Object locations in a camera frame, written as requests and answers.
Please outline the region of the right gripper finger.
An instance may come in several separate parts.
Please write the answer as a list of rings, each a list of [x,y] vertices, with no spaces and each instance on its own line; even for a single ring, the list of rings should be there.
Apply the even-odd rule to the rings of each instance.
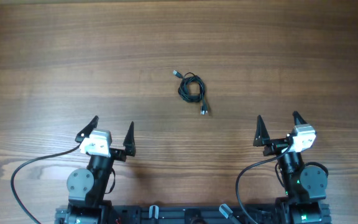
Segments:
[[[261,115],[258,115],[253,146],[262,147],[268,145],[269,142],[270,142],[270,136],[265,126],[265,123]]]
[[[301,124],[307,124],[307,122],[302,118],[302,116],[299,114],[299,112],[294,111],[292,115],[293,115],[295,126],[298,126]]]

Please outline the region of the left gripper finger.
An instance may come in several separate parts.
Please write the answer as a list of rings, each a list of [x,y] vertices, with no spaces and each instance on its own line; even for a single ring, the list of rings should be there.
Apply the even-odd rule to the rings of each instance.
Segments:
[[[128,132],[125,136],[123,146],[127,156],[134,157],[136,154],[135,139],[134,139],[134,122],[132,121]]]
[[[88,138],[91,132],[97,128],[99,117],[95,116],[77,135],[75,141],[82,143],[85,138]]]

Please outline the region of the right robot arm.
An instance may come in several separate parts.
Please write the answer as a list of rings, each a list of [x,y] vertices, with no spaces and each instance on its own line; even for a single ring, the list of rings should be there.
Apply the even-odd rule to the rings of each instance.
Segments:
[[[261,116],[253,145],[264,147],[264,156],[277,156],[277,175],[286,196],[275,201],[278,223],[331,223],[326,198],[328,169],[318,162],[305,163],[301,153],[312,147],[316,131],[297,111],[293,112],[294,128],[284,138],[272,139]]]

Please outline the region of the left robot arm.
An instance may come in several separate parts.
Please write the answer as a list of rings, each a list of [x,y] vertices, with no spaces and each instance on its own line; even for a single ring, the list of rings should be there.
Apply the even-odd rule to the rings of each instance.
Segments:
[[[68,206],[57,211],[55,223],[121,223],[121,217],[112,203],[104,199],[115,187],[108,187],[109,178],[115,175],[114,161],[126,161],[136,154],[134,123],[129,126],[124,138],[124,149],[111,147],[112,136],[108,130],[98,129],[95,116],[77,135],[80,152],[90,156],[84,169],[74,170],[67,179]]]

